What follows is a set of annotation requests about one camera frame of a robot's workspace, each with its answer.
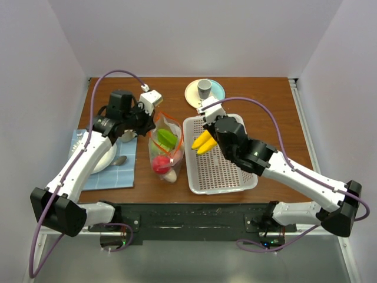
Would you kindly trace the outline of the aluminium frame rail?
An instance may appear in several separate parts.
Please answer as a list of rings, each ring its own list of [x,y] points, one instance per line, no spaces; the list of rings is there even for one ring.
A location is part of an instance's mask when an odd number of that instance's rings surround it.
[[[77,212],[63,212],[60,215],[47,215],[41,224],[40,232],[60,233],[70,237],[77,236],[82,229],[92,227],[99,230],[100,227],[109,225],[111,229],[128,224],[134,231],[141,228],[147,218],[142,214],[151,216],[157,226],[164,228],[188,227],[189,218],[197,215],[198,221],[194,226],[205,228],[227,228],[227,218],[234,215],[234,211],[226,212],[219,209],[215,212],[201,210],[188,210],[178,207],[161,206],[149,209],[138,208],[133,211],[126,206],[105,206],[97,210],[88,206],[79,207]],[[265,208],[250,210],[244,213],[245,229],[248,232],[276,232],[286,226],[305,224],[321,226],[324,230],[336,236],[349,237],[354,217],[346,207],[339,208],[334,212],[327,212],[315,202],[309,203],[269,203]]]

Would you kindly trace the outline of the purple fake onion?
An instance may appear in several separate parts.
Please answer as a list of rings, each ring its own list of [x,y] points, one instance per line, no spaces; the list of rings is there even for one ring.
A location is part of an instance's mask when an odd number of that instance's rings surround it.
[[[181,158],[182,158],[181,150],[176,151],[174,156],[173,156],[174,162],[178,162],[179,160],[181,160]]]

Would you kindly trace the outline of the metal spoon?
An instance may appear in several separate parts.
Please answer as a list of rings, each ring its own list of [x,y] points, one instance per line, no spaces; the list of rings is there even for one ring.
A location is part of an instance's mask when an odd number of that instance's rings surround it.
[[[127,156],[120,156],[114,160],[110,165],[111,166],[122,166],[127,161]]]

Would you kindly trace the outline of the white bowl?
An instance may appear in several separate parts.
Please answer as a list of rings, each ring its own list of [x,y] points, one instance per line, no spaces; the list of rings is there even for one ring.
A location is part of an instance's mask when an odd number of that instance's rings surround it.
[[[98,172],[103,171],[106,169],[108,166],[110,166],[117,154],[117,144],[115,143],[112,145],[112,147],[109,149],[109,151],[106,152],[105,155],[98,161],[96,164],[95,168],[91,172],[91,174],[96,174]]]

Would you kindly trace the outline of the pastel ceramic plate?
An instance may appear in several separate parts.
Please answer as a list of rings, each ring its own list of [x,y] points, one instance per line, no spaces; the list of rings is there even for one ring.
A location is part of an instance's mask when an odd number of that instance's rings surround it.
[[[193,108],[201,107],[202,101],[206,98],[214,97],[217,100],[226,98],[223,86],[212,79],[198,79],[188,84],[184,97],[186,102]]]

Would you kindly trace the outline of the yellow fake banana bunch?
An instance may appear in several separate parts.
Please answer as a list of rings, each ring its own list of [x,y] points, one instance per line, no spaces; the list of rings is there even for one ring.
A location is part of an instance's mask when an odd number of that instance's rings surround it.
[[[197,155],[202,155],[209,152],[217,146],[217,142],[212,135],[205,130],[198,138],[195,139],[191,148],[196,151]]]

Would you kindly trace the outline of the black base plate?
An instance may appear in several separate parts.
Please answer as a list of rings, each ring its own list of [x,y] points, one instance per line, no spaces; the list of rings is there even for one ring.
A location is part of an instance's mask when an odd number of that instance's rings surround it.
[[[83,230],[101,233],[102,247],[145,241],[230,241],[246,239],[264,248],[280,247],[297,224],[281,226],[267,218],[272,203],[122,203],[109,224]]]

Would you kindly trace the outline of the cream enamel mug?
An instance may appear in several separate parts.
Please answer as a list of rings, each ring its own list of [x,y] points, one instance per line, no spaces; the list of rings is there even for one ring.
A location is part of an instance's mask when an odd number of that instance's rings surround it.
[[[123,135],[120,137],[122,143],[128,143],[137,137],[137,134],[132,130],[126,130]]]

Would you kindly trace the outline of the red fake apple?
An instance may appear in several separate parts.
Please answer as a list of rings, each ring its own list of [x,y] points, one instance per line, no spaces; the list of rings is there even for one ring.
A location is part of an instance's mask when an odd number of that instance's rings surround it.
[[[171,169],[170,158],[163,155],[156,156],[152,161],[152,168],[158,175],[164,175]]]

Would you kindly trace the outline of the white fake garlic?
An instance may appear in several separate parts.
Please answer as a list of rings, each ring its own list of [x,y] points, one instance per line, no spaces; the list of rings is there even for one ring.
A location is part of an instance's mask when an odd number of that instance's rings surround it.
[[[163,179],[169,183],[175,183],[177,181],[177,174],[175,170],[171,169],[169,172],[164,174]]]

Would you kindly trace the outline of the clear orange zip bag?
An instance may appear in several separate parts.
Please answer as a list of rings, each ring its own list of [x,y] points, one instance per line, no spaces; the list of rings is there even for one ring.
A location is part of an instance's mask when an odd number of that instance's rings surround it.
[[[177,177],[181,168],[181,164],[183,162],[184,157],[184,140],[183,140],[183,128],[181,124],[171,116],[159,112],[156,117],[154,118],[154,122],[156,124],[156,128],[148,133],[148,152],[150,158],[150,164],[152,168],[152,161],[158,155],[167,156],[170,158],[171,162],[171,169],[175,170]],[[158,129],[167,129],[171,131],[174,135],[177,136],[177,144],[175,148],[171,149],[164,145],[162,145],[157,139],[157,130]],[[182,158],[178,162],[174,162],[173,156],[176,151],[181,150]],[[163,175],[156,174],[161,180],[163,179]]]

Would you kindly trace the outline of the white plastic basket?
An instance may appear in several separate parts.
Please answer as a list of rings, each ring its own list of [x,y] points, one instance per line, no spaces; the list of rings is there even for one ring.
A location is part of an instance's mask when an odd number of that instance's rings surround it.
[[[189,117],[183,121],[184,151],[188,186],[197,195],[215,195],[236,193],[253,189],[258,177],[238,168],[226,160],[219,147],[208,153],[197,155],[191,148],[193,142],[203,132],[203,120],[199,116]]]

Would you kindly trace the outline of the green fake starfruit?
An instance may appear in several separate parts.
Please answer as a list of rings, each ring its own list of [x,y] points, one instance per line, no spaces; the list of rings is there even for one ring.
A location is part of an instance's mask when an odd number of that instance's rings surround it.
[[[157,139],[162,145],[171,149],[175,148],[178,140],[177,136],[167,129],[158,129]]]

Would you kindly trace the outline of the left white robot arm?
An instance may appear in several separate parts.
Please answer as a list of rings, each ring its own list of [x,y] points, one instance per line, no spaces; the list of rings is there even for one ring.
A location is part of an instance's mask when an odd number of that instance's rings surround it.
[[[77,236],[83,227],[102,224],[108,231],[121,227],[115,206],[105,202],[78,204],[81,191],[100,159],[125,131],[145,136],[155,128],[155,108],[163,98],[156,90],[142,93],[138,100],[129,91],[117,90],[85,131],[80,145],[59,174],[44,189],[35,188],[31,204],[38,226],[64,235]]]

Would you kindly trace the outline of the grey ceramic cup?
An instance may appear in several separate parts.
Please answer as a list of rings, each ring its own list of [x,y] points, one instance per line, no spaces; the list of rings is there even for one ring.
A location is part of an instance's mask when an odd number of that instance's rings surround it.
[[[212,84],[208,79],[199,80],[197,83],[197,91],[201,100],[205,100],[211,93]]]

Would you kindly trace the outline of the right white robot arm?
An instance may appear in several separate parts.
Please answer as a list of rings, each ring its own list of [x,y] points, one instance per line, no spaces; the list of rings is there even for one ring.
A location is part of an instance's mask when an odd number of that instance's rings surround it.
[[[247,173],[275,180],[300,192],[310,202],[271,202],[262,224],[277,231],[291,224],[312,224],[341,237],[349,237],[356,220],[362,186],[330,179],[288,158],[260,140],[251,139],[234,117],[204,119],[203,127],[215,139],[225,159]]]

